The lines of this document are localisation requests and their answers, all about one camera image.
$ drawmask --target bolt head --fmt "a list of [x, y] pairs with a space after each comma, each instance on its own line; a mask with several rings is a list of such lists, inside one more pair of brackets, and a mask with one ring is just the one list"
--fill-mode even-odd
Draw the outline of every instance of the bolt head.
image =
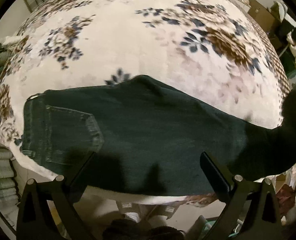
[[58, 175], [57, 177], [56, 177], [56, 181], [63, 181], [64, 180], [64, 176], [63, 175]]
[[267, 183], [268, 185], [270, 185], [272, 183], [272, 181], [268, 178], [265, 178], [265, 183]]
[[243, 177], [241, 175], [236, 175], [235, 180], [240, 182], [243, 180]]
[[29, 179], [29, 180], [27, 180], [27, 184], [28, 184], [28, 185], [32, 185], [34, 182], [35, 182], [34, 179]]

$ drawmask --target black metal frame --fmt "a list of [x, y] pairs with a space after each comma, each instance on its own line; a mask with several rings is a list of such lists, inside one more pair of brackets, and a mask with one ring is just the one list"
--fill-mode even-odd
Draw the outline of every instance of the black metal frame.
[[[96, 153], [90, 153], [82, 164], [74, 167], [67, 178], [58, 176], [51, 182], [36, 183], [33, 179], [27, 182], [18, 214], [18, 240], [64, 240], [53, 221], [47, 200], [54, 201], [72, 240], [95, 240], [72, 206], [87, 186], [82, 184], [84, 171], [91, 169], [95, 161]], [[233, 176], [207, 153], [201, 154], [200, 166], [219, 200], [227, 204], [204, 240], [227, 240], [247, 200], [251, 200], [251, 205], [235, 239], [282, 239], [278, 202], [270, 180], [257, 183], [246, 181], [239, 175]]]

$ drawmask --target bed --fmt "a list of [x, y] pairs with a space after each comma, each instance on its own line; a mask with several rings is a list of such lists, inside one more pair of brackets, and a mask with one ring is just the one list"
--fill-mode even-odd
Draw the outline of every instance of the bed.
[[[22, 40], [0, 76], [0, 142], [48, 179], [56, 174], [21, 153], [20, 144], [26, 100], [49, 89], [146, 74], [253, 124], [272, 129], [282, 121], [289, 92], [282, 65], [263, 30], [229, 0], [47, 0], [17, 35]], [[145, 204], [216, 199], [91, 191]]]

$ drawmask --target jeans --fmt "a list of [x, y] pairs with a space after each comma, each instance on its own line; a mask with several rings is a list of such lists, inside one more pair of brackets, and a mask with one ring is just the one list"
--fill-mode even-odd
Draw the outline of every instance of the jeans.
[[24, 154], [57, 174], [95, 151], [88, 185], [132, 194], [213, 192], [199, 165], [203, 151], [247, 180], [296, 162], [279, 127], [250, 124], [144, 75], [32, 96], [22, 142]]

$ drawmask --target cardboard box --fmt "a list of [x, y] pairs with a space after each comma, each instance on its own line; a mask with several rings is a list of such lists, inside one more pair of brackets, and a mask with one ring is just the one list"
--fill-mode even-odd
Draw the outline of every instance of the cardboard box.
[[281, 43], [281, 41], [279, 40], [279, 38], [272, 33], [271, 35], [269, 35], [269, 40], [272, 44], [272, 46], [275, 48], [275, 51], [277, 51], [278, 49], [282, 48], [284, 45]]
[[260, 25], [260, 27], [266, 32], [274, 32], [275, 29], [280, 25], [280, 22], [272, 16], [269, 11], [264, 8], [256, 0], [249, 0], [250, 2], [250, 10], [248, 14]]

